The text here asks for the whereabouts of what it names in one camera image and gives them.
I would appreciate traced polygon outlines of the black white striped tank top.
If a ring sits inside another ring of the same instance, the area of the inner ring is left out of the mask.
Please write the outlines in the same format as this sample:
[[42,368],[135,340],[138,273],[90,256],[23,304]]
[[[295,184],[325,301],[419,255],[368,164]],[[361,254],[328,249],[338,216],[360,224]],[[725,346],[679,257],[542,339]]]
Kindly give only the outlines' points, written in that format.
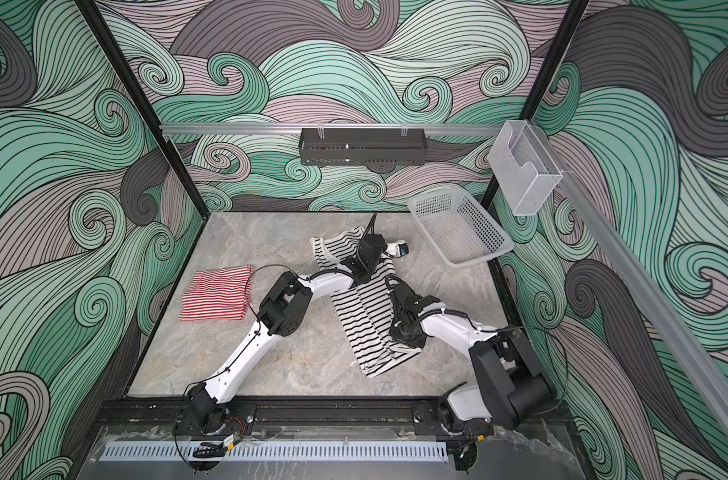
[[[317,265],[329,268],[354,254],[362,234],[363,228],[358,226],[336,237],[313,237]],[[368,378],[384,374],[422,352],[419,347],[395,341],[389,333],[394,312],[384,279],[394,272],[393,261],[387,258],[377,266],[369,283],[331,295],[356,361]]]

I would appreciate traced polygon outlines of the red white striped tank top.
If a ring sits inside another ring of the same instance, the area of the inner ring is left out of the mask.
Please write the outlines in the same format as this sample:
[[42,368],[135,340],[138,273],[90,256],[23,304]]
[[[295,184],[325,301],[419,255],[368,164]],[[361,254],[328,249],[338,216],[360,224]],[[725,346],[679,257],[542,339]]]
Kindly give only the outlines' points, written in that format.
[[241,321],[251,300],[250,265],[199,270],[182,295],[180,321]]

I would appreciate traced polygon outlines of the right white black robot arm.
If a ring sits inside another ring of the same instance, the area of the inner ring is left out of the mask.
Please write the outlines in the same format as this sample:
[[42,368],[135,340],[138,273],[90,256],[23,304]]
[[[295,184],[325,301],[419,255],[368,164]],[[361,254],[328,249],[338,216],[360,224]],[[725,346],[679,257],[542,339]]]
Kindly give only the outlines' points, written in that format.
[[506,429],[552,402],[556,388],[521,328],[492,327],[448,307],[433,295],[421,296],[401,278],[384,280],[392,304],[392,339],[421,349],[438,339],[464,355],[475,381],[456,386],[438,404],[442,426],[457,434],[473,421]]

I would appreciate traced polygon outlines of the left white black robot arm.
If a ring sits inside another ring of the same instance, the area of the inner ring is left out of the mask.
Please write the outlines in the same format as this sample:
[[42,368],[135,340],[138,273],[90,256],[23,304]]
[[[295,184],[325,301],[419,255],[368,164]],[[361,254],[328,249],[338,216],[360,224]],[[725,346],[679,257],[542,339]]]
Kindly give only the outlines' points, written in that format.
[[313,301],[372,280],[387,251],[382,235],[365,233],[353,254],[330,267],[308,275],[282,273],[261,301],[256,320],[239,346],[215,373],[186,391],[188,416],[200,431],[213,434],[225,426],[227,404],[242,382],[274,344],[301,326]]

